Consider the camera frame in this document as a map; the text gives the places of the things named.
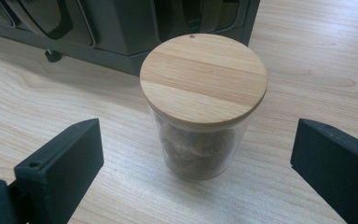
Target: black plastic bracket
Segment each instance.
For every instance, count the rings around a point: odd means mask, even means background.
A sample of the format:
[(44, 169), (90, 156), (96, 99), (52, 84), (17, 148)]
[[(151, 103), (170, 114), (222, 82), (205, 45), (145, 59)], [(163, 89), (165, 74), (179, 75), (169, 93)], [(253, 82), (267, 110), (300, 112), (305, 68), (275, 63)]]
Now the black plastic bracket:
[(0, 223), (67, 223), (102, 166), (99, 121), (70, 126), (0, 180)]
[(358, 139), (300, 119), (291, 163), (348, 223), (358, 223)]

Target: light wood tabletop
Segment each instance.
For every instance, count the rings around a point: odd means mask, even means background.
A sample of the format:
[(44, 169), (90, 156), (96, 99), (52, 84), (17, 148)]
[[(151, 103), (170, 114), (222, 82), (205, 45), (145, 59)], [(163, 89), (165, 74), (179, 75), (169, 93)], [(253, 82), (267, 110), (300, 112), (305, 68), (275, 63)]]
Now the light wood tabletop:
[(358, 138), (358, 0), (263, 0), (249, 45), (268, 88), (228, 169), (164, 164), (138, 77), (0, 37), (0, 178), (66, 127), (99, 118), (105, 164), (70, 223), (343, 223), (297, 174), (299, 118)]

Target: glass jar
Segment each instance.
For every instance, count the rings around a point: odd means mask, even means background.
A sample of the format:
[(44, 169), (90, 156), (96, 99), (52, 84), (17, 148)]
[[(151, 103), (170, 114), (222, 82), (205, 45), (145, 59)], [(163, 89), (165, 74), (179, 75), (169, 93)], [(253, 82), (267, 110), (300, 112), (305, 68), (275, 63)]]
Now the glass jar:
[(167, 166), (184, 178), (224, 172), (267, 89), (267, 72), (243, 44), (183, 35), (153, 49), (141, 68)]

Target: jar contents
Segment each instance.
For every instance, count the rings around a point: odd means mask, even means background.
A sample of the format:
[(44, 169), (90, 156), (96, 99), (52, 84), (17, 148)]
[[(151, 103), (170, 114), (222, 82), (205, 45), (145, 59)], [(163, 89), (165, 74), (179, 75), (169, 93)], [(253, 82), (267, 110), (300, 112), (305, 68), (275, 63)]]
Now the jar contents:
[(232, 129), (214, 133), (191, 133), (162, 122), (160, 142), (167, 165), (178, 175), (205, 179), (223, 172), (227, 157), (234, 151)]

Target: round wooden lid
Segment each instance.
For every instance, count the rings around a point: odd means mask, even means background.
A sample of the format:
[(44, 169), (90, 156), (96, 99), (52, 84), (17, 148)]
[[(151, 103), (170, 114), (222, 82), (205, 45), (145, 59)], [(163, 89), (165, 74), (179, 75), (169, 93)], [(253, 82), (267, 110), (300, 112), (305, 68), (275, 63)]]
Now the round wooden lid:
[(183, 35), (146, 57), (141, 86), (161, 116), (191, 128), (221, 128), (261, 102), (267, 72), (242, 43), (221, 35)]

